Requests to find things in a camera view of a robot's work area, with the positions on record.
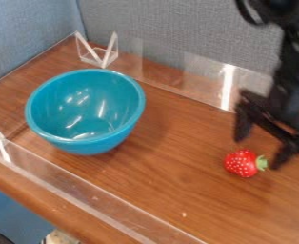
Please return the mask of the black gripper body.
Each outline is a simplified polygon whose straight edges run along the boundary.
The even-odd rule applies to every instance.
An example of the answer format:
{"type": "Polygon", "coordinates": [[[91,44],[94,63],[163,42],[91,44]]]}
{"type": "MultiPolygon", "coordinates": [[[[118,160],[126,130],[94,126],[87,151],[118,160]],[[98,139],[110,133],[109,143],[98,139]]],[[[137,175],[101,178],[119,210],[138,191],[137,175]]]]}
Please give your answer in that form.
{"type": "Polygon", "coordinates": [[[253,125],[257,124],[281,142],[299,140],[297,113],[285,115],[279,109],[270,110],[266,99],[247,90],[239,91],[234,112],[237,108],[243,109],[253,121],[253,125]]]}

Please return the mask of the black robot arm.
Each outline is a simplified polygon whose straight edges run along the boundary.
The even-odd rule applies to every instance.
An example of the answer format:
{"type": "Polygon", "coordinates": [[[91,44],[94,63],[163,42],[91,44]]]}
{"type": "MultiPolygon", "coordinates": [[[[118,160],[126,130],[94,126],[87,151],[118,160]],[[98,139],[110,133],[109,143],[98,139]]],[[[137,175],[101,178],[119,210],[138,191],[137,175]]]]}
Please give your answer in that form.
{"type": "Polygon", "coordinates": [[[259,126],[281,142],[271,169],[299,154],[299,0],[233,0],[242,19],[253,26],[273,24],[282,31],[279,66],[269,93],[239,91],[234,106],[233,140],[241,141],[259,126]]]}

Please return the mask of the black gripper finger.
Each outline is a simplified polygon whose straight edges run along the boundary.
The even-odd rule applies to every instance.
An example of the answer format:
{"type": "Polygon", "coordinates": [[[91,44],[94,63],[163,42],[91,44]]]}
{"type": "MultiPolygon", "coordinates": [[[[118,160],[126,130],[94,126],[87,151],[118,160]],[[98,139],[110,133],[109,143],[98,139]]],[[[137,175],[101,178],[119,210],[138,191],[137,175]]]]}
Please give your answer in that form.
{"type": "Polygon", "coordinates": [[[271,159],[270,169],[277,170],[294,155],[299,155],[299,140],[282,141],[271,159]]]}
{"type": "Polygon", "coordinates": [[[233,130],[233,140],[235,142],[242,141],[251,130],[253,121],[249,115],[245,113],[242,108],[235,109],[235,117],[234,117],[234,130],[233,130]]]}

